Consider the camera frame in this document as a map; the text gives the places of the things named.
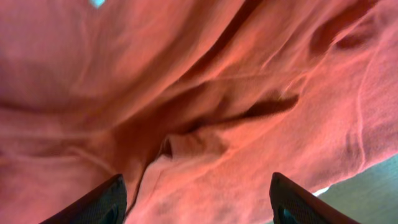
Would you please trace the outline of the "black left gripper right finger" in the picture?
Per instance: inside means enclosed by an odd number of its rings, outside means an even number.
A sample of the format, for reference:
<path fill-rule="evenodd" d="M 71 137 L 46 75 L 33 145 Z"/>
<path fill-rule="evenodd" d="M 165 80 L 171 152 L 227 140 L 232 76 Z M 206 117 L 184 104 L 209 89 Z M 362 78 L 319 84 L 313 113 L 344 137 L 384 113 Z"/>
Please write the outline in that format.
<path fill-rule="evenodd" d="M 280 172 L 272 175 L 269 195 L 276 224 L 359 224 Z"/>

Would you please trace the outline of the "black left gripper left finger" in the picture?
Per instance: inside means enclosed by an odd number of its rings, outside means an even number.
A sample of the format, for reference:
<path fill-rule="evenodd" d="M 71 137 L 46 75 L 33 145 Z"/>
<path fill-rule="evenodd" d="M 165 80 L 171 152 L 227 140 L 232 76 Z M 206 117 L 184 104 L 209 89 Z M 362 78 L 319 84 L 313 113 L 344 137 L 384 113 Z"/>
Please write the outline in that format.
<path fill-rule="evenodd" d="M 40 224 L 123 224 L 126 209 L 126 185 L 116 174 Z"/>

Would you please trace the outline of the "red printed t-shirt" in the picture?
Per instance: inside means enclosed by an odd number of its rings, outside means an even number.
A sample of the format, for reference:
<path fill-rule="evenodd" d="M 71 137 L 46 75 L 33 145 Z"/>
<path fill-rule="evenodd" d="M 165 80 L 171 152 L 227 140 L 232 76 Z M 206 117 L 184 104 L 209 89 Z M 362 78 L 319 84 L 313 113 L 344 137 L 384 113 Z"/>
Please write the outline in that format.
<path fill-rule="evenodd" d="M 1 1 L 2 223 L 117 173 L 128 223 L 262 223 L 396 153 L 396 1 Z"/>

